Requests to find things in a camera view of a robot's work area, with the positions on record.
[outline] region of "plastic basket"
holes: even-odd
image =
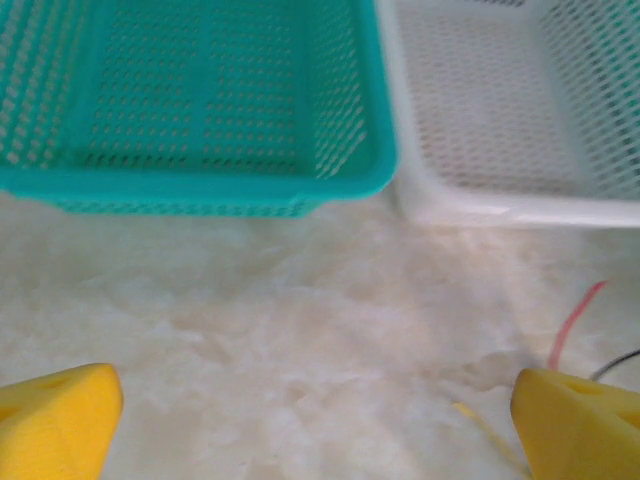
[[[410,218],[640,225],[640,2],[379,9]]]
[[[0,92],[0,187],[75,212],[299,216],[395,166],[369,0],[8,0]]]

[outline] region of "floor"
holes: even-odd
[[[518,371],[607,279],[561,368],[640,343],[640,234],[419,229],[390,192],[298,221],[67,216],[0,200],[0,384],[104,361],[103,480],[518,479]],[[638,364],[606,380],[640,390]]]

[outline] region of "teal plastic basket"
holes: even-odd
[[[0,28],[16,196],[295,217],[393,175],[371,0],[5,0]]]

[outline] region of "yellow wire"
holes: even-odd
[[[511,465],[513,465],[527,480],[533,480],[533,476],[527,465],[522,463],[516,453],[509,447],[507,442],[500,436],[491,426],[476,412],[471,410],[467,405],[461,402],[454,402],[453,406],[465,417],[470,418],[480,427],[489,437],[489,440],[495,445],[498,451],[504,456]]]

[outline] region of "black wire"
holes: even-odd
[[[597,382],[598,380],[600,380],[604,374],[606,374],[609,370],[617,367],[618,365],[620,365],[621,363],[626,362],[627,360],[632,359],[633,357],[637,357],[640,356],[640,348],[638,350],[634,350],[633,352],[629,352],[625,355],[622,355],[621,357],[616,358],[615,360],[610,361],[609,363],[607,363],[604,367],[600,368],[599,370],[597,370],[596,372],[594,372],[589,379],[593,380],[594,382]]]

